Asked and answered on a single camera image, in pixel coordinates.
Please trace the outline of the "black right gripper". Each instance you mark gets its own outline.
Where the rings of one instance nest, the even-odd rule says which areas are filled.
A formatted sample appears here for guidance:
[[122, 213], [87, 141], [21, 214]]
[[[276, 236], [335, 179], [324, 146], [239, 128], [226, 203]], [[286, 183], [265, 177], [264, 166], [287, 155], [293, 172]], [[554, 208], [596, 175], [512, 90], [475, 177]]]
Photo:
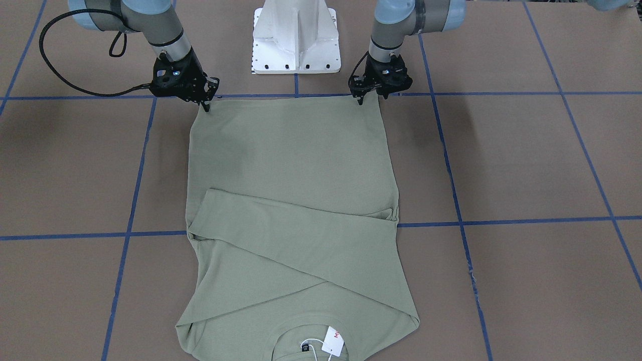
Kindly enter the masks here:
[[200, 103], [205, 112], [210, 111], [220, 79], [203, 71], [195, 51], [190, 50], [183, 59], [176, 61], [162, 52], [154, 62], [153, 71], [150, 91], [154, 96]]

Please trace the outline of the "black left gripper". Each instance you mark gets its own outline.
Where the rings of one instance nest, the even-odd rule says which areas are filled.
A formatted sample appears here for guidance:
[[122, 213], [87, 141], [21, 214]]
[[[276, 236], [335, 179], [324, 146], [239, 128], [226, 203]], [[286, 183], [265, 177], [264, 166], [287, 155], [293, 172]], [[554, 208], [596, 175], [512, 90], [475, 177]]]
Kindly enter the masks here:
[[[365, 60], [365, 71], [362, 76], [355, 75], [356, 69]], [[375, 91], [378, 95], [388, 97], [394, 92], [410, 89], [413, 79], [401, 55], [392, 55], [389, 62], [379, 62], [366, 52], [353, 69], [349, 78], [349, 89], [357, 97], [358, 105], [363, 105], [365, 95]]]

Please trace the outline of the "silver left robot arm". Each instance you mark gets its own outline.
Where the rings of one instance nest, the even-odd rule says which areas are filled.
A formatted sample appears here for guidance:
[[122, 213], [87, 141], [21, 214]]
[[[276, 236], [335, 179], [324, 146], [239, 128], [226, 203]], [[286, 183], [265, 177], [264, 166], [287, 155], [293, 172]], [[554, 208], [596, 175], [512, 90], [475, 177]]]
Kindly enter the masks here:
[[365, 62], [364, 73], [351, 73], [347, 85], [359, 105], [369, 92], [388, 98], [410, 89], [401, 46], [411, 35], [445, 32], [459, 28], [467, 12], [466, 1], [378, 1], [371, 41], [357, 63]]

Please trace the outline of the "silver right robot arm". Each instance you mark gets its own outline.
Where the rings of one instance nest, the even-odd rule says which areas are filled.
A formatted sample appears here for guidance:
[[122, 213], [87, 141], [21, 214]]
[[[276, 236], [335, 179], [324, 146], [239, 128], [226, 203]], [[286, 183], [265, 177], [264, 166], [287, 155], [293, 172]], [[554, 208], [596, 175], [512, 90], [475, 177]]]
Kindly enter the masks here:
[[171, 1], [68, 1], [73, 19], [81, 27], [142, 33], [156, 53], [151, 93], [177, 97], [210, 110], [218, 78], [203, 71]]

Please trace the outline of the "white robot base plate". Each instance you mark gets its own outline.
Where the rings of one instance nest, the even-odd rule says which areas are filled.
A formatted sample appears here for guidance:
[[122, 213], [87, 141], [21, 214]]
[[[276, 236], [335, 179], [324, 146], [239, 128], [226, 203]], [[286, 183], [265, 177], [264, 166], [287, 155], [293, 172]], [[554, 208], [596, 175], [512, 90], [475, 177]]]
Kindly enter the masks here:
[[340, 71], [337, 12], [326, 1], [266, 1], [254, 10], [253, 21], [255, 75]]

